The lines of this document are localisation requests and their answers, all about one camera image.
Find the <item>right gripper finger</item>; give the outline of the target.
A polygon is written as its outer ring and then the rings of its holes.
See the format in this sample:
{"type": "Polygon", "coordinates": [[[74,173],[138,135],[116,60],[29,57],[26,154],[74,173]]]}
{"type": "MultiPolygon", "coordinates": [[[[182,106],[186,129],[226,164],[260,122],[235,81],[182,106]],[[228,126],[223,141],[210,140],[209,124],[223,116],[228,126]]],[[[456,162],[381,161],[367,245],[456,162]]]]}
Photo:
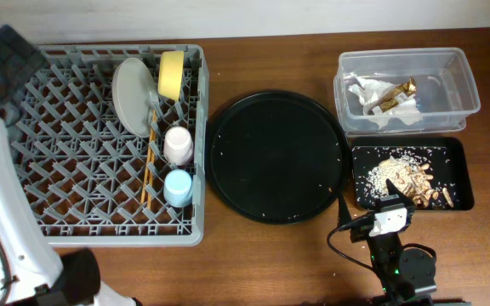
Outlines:
{"type": "Polygon", "coordinates": [[[409,206],[409,199],[389,180],[386,180],[388,198],[390,205],[402,204],[404,207],[409,206]]]}
{"type": "Polygon", "coordinates": [[[347,206],[345,197],[343,193],[340,193],[338,196],[338,227],[345,227],[351,220],[351,215],[349,208],[347,206]]]}

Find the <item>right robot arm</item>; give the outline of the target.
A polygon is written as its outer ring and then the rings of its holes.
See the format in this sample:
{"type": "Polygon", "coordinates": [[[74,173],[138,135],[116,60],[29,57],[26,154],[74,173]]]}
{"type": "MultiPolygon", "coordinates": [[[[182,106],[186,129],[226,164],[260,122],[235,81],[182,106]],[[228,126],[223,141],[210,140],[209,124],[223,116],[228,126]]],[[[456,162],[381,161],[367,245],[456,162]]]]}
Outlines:
{"type": "Polygon", "coordinates": [[[357,218],[350,216],[345,200],[340,198],[338,225],[329,232],[327,244],[342,258],[377,276],[384,294],[373,299],[375,305],[432,305],[436,252],[418,243],[402,244],[399,234],[411,225],[415,204],[390,180],[386,187],[389,194],[376,199],[374,209],[357,218]],[[367,243],[370,264],[342,253],[332,244],[332,236],[344,231],[350,233],[353,243],[367,243]]]}

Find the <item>white napkin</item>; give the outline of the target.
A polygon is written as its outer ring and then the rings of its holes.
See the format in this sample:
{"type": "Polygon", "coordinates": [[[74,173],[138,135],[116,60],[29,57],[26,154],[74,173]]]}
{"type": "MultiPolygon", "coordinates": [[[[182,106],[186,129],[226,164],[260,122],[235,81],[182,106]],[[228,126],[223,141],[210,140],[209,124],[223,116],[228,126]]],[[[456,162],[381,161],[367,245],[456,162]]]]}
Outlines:
{"type": "MultiPolygon", "coordinates": [[[[372,105],[396,87],[394,83],[364,77],[357,77],[356,80],[358,84],[350,85],[348,91],[358,97],[359,103],[362,105],[363,115],[366,115],[372,105]]],[[[390,116],[399,119],[407,126],[421,121],[422,117],[419,115],[415,94],[412,94],[409,98],[400,99],[399,105],[384,113],[376,114],[374,119],[370,119],[370,122],[377,124],[378,129],[385,128],[389,123],[390,116]]]]}

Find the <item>blue cup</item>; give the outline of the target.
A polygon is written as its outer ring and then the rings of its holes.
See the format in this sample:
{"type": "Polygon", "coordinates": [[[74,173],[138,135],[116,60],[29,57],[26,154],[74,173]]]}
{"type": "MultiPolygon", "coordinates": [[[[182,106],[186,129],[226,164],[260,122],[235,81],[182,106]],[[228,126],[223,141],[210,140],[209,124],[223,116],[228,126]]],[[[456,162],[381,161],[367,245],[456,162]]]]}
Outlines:
{"type": "Polygon", "coordinates": [[[192,177],[181,169],[170,171],[163,186],[163,196],[166,202],[177,208],[183,208],[191,204],[192,177]]]}

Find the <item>yellow bowl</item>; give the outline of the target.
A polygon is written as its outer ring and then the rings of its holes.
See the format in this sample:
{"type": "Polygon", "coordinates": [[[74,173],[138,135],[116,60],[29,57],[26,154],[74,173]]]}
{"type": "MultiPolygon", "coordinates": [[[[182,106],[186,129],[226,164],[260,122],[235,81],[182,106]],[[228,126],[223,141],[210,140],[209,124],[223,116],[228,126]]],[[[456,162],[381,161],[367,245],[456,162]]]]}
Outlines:
{"type": "Polygon", "coordinates": [[[178,101],[180,97],[184,59],[183,51],[167,51],[161,55],[158,93],[173,101],[178,101]]]}

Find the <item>gold snack wrapper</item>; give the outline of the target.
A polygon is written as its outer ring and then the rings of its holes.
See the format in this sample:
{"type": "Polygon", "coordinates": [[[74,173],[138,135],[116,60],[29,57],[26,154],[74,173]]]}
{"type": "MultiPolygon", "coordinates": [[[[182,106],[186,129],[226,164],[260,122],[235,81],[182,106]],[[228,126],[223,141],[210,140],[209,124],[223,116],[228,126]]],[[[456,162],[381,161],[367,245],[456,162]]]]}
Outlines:
{"type": "Polygon", "coordinates": [[[385,113],[399,104],[411,99],[417,92],[416,81],[413,77],[389,90],[372,108],[373,114],[385,113]]]}

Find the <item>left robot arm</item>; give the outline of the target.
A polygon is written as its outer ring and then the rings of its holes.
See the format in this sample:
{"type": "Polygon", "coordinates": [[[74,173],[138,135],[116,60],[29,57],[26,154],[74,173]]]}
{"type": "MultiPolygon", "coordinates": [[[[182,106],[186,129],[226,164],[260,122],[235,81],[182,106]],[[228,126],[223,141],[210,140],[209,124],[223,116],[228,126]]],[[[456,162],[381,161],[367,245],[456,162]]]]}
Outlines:
{"type": "Polygon", "coordinates": [[[9,128],[25,115],[14,96],[46,67],[40,50],[0,27],[0,305],[136,305],[100,277],[87,248],[60,256],[46,241],[9,148],[9,128]]]}

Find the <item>grey plate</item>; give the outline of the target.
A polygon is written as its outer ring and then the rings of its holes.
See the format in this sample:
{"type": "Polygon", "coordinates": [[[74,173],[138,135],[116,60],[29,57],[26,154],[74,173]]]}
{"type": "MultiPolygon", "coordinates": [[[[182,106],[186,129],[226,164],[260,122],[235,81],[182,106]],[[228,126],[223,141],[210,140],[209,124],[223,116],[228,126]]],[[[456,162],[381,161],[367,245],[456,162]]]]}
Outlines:
{"type": "Polygon", "coordinates": [[[112,78],[112,102],[117,117],[131,134],[147,138],[154,104],[159,101],[153,76],[143,61],[124,60],[112,78]]]}

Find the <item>pink cup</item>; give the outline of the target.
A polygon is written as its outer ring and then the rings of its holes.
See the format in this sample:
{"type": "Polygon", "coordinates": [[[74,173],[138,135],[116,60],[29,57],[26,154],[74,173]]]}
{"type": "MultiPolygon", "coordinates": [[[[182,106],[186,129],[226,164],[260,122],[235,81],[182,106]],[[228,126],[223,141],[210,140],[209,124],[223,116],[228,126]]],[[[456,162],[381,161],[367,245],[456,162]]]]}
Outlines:
{"type": "Polygon", "coordinates": [[[193,157],[193,141],[184,127],[171,127],[165,134],[163,154],[169,163],[183,166],[193,157]]]}

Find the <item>food scraps and rice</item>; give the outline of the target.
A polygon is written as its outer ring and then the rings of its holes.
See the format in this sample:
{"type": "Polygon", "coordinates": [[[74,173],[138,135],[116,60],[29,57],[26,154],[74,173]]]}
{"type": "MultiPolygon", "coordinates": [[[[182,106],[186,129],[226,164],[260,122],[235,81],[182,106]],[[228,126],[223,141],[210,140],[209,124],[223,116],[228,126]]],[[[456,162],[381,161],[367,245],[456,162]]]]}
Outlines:
{"type": "Polygon", "coordinates": [[[352,149],[356,203],[371,209],[390,181],[418,209],[452,210],[460,203],[446,147],[357,146],[352,149]]]}

